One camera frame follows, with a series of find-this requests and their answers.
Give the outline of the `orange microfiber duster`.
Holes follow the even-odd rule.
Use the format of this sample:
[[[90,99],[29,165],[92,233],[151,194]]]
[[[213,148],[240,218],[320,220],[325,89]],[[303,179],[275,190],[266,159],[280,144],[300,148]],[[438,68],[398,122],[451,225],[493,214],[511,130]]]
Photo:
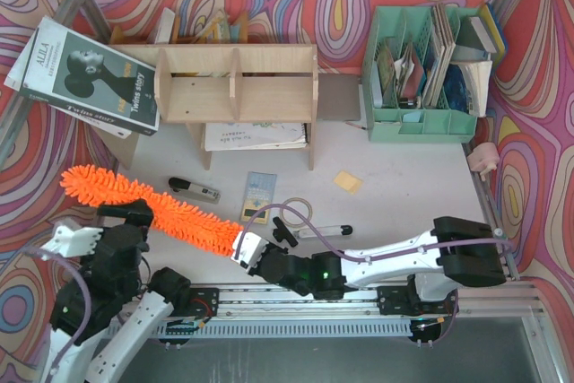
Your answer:
[[[243,227],[223,221],[198,206],[183,203],[168,193],[157,193],[138,180],[95,165],[77,165],[62,173],[60,186],[83,205],[125,205],[143,199],[153,212],[152,227],[196,248],[230,257]]]

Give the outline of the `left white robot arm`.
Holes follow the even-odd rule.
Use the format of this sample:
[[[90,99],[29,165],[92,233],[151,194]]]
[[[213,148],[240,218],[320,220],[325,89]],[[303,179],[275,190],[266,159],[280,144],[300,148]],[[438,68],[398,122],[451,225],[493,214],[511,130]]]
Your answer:
[[[60,222],[39,256],[53,260],[72,279],[57,293],[49,319],[43,382],[117,382],[160,322],[185,308],[190,281],[164,267],[141,282],[152,208],[138,199],[101,205],[117,217],[113,227]]]

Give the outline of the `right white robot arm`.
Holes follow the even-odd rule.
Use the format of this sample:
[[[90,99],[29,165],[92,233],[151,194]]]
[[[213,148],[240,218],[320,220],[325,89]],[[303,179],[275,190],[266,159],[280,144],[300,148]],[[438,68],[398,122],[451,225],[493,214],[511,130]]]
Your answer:
[[[437,302],[461,286],[504,284],[504,247],[489,225],[443,216],[431,230],[394,244],[333,248],[310,257],[291,255],[255,233],[239,234],[231,258],[252,276],[316,300],[340,300],[373,283],[407,277],[419,300]]]

